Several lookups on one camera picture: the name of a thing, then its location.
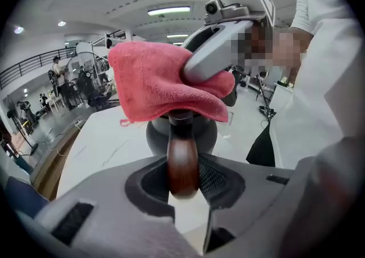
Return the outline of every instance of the black pot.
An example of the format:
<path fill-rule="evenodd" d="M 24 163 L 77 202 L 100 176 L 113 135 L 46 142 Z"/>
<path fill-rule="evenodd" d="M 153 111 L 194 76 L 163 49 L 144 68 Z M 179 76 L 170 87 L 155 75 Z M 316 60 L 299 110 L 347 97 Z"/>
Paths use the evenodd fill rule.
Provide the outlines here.
<path fill-rule="evenodd" d="M 167 154 L 169 132 L 170 122 L 167 115 L 148 122 L 146 138 L 154 155 Z M 196 113 L 193 119 L 193 133 L 198 153 L 211 154 L 218 135 L 216 122 Z"/>

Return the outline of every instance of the brown wooden handle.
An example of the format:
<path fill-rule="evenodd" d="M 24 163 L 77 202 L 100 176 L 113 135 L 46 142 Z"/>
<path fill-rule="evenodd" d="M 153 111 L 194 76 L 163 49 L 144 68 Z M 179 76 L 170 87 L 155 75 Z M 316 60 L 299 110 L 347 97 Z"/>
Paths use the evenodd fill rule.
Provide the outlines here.
<path fill-rule="evenodd" d="M 193 197 L 199 188 L 199 166 L 192 124 L 170 124 L 167 168 L 170 192 L 176 198 Z"/>

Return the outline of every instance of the black pants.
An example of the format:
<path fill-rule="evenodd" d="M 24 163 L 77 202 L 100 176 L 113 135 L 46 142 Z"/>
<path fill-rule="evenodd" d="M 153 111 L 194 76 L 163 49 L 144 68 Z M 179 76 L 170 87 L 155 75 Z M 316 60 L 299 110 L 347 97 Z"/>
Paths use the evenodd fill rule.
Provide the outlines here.
<path fill-rule="evenodd" d="M 70 103 L 70 99 L 69 99 L 69 95 L 68 95 L 68 91 L 67 91 L 67 87 L 66 85 L 61 85 L 61 86 L 58 86 L 58 93 L 61 94 L 64 102 L 66 103 L 67 105 L 67 108 L 68 109 L 71 109 L 71 103 Z"/>
<path fill-rule="evenodd" d="M 253 143 L 246 160 L 250 164 L 275 167 L 273 143 L 270 138 L 270 124 L 262 131 Z"/>

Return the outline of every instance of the gray floor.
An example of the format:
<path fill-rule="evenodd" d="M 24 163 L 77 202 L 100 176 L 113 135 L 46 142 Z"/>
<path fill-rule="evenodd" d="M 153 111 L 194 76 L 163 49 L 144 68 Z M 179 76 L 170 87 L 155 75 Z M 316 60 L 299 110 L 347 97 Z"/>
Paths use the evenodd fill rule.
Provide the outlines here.
<path fill-rule="evenodd" d="M 30 144 L 38 143 L 36 151 L 32 155 L 24 155 L 23 158 L 29 165 L 35 165 L 44 157 L 50 146 L 54 146 L 62 138 L 60 133 L 65 129 L 74 125 L 75 120 L 87 120 L 91 114 L 96 110 L 92 107 L 85 108 L 85 106 L 77 107 L 71 111 L 66 108 L 60 109 L 60 115 L 49 112 L 44 117 L 39 119 L 38 126 L 33 133 L 27 137 Z M 24 142 L 19 150 L 23 154 L 30 153 L 30 146 Z"/>

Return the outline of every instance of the gray plastic device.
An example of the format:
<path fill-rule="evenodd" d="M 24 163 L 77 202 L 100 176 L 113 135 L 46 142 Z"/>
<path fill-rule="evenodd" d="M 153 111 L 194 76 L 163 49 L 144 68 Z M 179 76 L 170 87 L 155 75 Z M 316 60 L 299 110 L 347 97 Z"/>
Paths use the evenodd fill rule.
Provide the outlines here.
<path fill-rule="evenodd" d="M 250 26 L 251 20 L 237 19 L 249 16 L 244 6 L 271 16 L 260 0 L 235 1 L 240 4 L 233 7 L 230 0 L 211 2 L 220 13 L 208 15 L 207 25 L 185 45 L 213 26 L 221 31 L 212 36 L 222 39 L 214 42 L 210 36 L 195 50 L 184 70 L 191 82 L 230 65 L 213 59 L 234 36 L 235 22 L 239 30 Z M 225 21 L 227 14 L 237 20 Z M 212 69 L 206 67 L 212 63 Z M 301 160 L 295 170 L 200 153 L 200 190 L 210 205 L 204 256 L 293 257 L 310 249 L 356 199 L 365 169 L 363 144 L 364 139 L 345 139 Z M 55 257 L 199 257 L 175 229 L 168 194 L 167 160 L 161 155 L 97 172 L 47 205 L 35 220 L 19 217 Z"/>

